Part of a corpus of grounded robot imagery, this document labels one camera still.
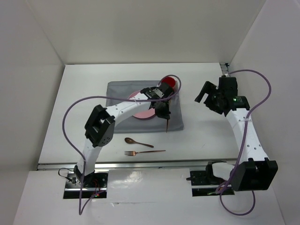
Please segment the copper fork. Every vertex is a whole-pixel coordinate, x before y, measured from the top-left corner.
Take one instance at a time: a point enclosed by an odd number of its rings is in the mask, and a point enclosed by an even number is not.
[[[162,152],[162,151],[165,151],[165,150],[156,150],[156,151],[125,151],[124,154],[125,156],[136,156],[136,154],[138,153],[149,153],[149,152]]]

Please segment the gray cloth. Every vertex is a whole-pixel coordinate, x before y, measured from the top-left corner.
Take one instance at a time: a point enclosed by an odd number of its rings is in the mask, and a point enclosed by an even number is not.
[[[133,92],[147,87],[154,87],[159,81],[113,81],[107,85],[106,96],[116,98],[128,98]],[[106,106],[116,105],[120,103],[118,100],[106,100]],[[183,130],[183,121],[181,116],[179,95],[171,100],[171,119],[169,120],[168,131]],[[150,133],[165,132],[166,120],[153,117],[147,120],[130,117],[119,123],[115,129],[115,133]]]

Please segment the white enclosure wall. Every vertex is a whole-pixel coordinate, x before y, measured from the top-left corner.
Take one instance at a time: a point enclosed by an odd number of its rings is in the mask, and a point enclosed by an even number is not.
[[[230,62],[265,0],[28,0],[65,64]]]
[[[0,224],[37,165],[63,68],[25,1],[0,1]]]
[[[287,225],[300,223],[300,3],[267,0],[235,55],[230,70],[250,68],[270,80],[270,99],[253,113],[260,141],[278,173],[272,183]],[[236,75],[254,106],[267,94],[255,74]]]

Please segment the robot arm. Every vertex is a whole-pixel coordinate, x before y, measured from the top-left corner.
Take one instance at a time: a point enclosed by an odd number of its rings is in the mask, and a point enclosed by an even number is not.
[[[163,119],[170,118],[169,102],[159,100],[167,98],[174,93],[173,89],[166,83],[161,83],[159,87],[145,88],[130,100],[133,102],[121,102],[117,105],[103,108],[97,105],[86,125],[85,125],[85,145],[83,155],[86,160],[83,185],[88,184],[94,174],[95,163],[103,146],[107,145],[113,138],[114,127],[128,117],[136,113],[146,111],[150,108],[155,109],[155,114]],[[147,102],[136,102],[137,100],[149,100]],[[83,175],[83,158],[79,160],[74,168],[74,173],[78,179]]]
[[[219,78],[219,86],[206,82],[199,96],[195,99],[200,103],[204,94],[208,94],[204,104],[219,114],[225,115],[229,121],[238,146],[242,144],[245,119],[250,106],[244,96],[238,96],[238,85],[235,77]],[[233,165],[224,162],[212,163],[213,176],[228,180]],[[266,190],[269,188],[278,166],[270,161],[257,137],[251,116],[248,118],[247,136],[241,159],[231,180],[235,191]]]

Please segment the spoon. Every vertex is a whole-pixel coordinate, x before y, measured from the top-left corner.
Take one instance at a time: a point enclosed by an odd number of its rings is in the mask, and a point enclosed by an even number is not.
[[[150,148],[154,148],[153,145],[136,142],[135,140],[133,140],[130,137],[125,137],[125,142],[127,144],[141,144],[141,145],[145,145],[145,146],[150,147]]]

